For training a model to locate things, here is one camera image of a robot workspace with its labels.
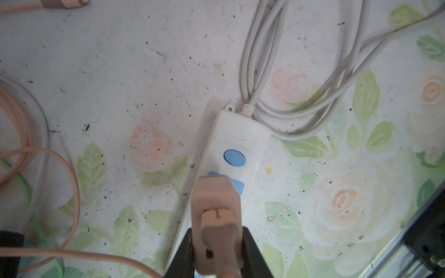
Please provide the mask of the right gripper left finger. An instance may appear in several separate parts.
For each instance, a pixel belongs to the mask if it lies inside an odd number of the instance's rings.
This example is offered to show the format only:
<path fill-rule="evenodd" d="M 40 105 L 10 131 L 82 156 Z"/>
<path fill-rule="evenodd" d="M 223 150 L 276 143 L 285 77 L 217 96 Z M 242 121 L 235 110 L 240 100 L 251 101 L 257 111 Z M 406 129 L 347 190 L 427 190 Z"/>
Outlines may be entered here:
<path fill-rule="evenodd" d="M 164 278 L 194 278 L 194 247 L 192 229 L 189 228 L 176 251 L 173 260 L 166 268 Z"/>

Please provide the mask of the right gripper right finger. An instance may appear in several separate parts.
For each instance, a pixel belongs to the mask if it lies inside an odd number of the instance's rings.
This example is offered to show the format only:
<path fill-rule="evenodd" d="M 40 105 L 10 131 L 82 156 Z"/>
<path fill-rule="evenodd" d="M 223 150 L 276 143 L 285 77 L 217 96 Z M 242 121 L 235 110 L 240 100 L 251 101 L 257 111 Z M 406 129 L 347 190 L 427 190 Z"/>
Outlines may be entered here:
<path fill-rule="evenodd" d="M 243 278 L 273 278 L 262 253 L 247 227 L 243 227 L 242 257 L 244 264 L 241 269 L 241 276 Z"/>

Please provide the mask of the pink charger plug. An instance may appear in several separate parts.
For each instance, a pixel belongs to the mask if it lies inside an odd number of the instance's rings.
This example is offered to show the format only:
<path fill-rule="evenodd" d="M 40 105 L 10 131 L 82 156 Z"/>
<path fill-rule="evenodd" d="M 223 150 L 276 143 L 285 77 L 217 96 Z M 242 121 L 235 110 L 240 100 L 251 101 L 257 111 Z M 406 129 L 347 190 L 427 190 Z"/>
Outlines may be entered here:
<path fill-rule="evenodd" d="M 241 277 L 241 198 L 229 177 L 205 176 L 196 180 L 191 219 L 198 273 L 218 278 Z"/>

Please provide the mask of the white blue power strip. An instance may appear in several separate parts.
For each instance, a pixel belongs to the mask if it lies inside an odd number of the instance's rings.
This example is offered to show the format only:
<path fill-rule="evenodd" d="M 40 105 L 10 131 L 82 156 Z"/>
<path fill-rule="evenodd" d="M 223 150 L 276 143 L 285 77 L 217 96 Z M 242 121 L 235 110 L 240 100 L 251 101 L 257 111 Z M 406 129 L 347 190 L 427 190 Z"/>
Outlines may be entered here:
<path fill-rule="evenodd" d="M 205 176 L 225 175 L 232 180 L 241 198 L 242 220 L 243 203 L 253 188 L 271 138 L 270 130 L 252 118 L 253 111 L 253 106 L 246 104 L 241 112 L 235 112 L 232 105 L 218 112 L 178 230 L 188 225 L 192 228 L 191 196 L 196 180 Z M 173 246 L 177 241 L 178 231 Z M 217 278 L 216 275 L 196 272 L 198 278 Z"/>

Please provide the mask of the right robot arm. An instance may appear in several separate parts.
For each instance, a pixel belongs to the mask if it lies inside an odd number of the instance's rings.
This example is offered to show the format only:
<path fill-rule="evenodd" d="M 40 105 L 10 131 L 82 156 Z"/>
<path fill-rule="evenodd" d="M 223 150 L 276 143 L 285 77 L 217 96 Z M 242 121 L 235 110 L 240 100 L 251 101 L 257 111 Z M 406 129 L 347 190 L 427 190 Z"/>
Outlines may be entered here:
<path fill-rule="evenodd" d="M 178 241 L 166 267 L 166 278 L 197 278 L 197 241 L 190 225 L 178 230 Z M 442 278 L 445 275 L 445 186 L 421 206 L 401 233 L 361 275 L 363 278 Z"/>

